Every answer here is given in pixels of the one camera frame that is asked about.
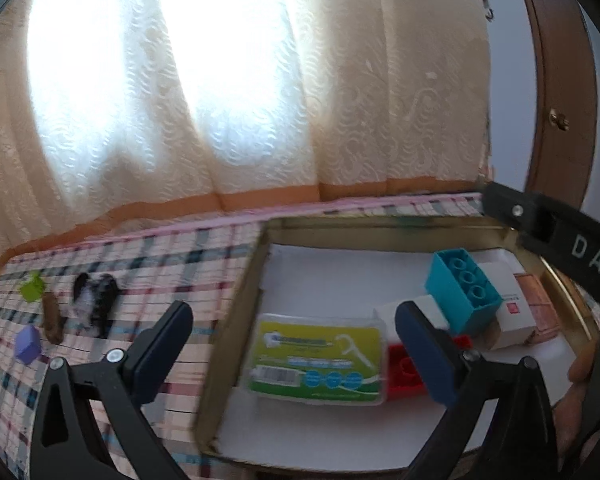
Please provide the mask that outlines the person hand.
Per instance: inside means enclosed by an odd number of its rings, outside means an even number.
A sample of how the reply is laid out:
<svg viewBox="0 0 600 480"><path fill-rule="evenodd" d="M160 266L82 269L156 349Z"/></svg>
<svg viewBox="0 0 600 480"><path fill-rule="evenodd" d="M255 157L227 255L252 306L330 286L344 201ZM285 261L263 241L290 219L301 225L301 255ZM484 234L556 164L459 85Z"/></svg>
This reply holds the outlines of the person hand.
<svg viewBox="0 0 600 480"><path fill-rule="evenodd" d="M564 472L565 454L577 439L582 422L582 404L588 388L588 376L591 374L596 358L598 340L591 340L573 361L568 370L570 387L566 394L554 406L553 417L556 429L559 470Z"/></svg>

